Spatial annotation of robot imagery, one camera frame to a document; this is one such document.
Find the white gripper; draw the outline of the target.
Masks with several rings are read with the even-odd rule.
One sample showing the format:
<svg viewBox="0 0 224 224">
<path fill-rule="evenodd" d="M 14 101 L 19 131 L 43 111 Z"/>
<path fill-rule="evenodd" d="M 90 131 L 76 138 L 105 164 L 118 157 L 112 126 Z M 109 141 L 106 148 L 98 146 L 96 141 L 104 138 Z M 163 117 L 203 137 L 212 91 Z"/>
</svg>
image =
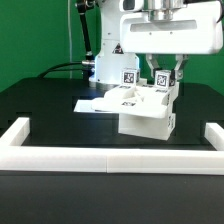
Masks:
<svg viewBox="0 0 224 224">
<path fill-rule="evenodd" d="M 189 59 L 186 54 L 213 54 L 222 48 L 220 14 L 218 1 L 188 4 L 175 10 L 171 20 L 150 20 L 147 11 L 125 14 L 120 20 L 122 49 L 147 54 L 152 78 L 159 69 L 153 54 L 177 54 L 172 79 L 181 80 Z"/>
</svg>

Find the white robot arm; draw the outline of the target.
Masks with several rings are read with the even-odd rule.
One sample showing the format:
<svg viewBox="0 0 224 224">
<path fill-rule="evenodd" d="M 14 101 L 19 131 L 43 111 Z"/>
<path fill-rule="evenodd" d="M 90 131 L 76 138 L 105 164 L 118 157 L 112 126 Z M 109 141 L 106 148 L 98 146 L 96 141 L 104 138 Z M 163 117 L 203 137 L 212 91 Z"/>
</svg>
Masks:
<svg viewBox="0 0 224 224">
<path fill-rule="evenodd" d="M 171 76 L 180 80 L 190 55 L 213 54 L 223 46 L 222 0 L 96 0 L 101 14 L 101 49 L 89 78 L 95 88 L 121 83 L 122 71 L 139 67 L 144 54 L 152 72 L 158 55 L 174 55 Z"/>
</svg>

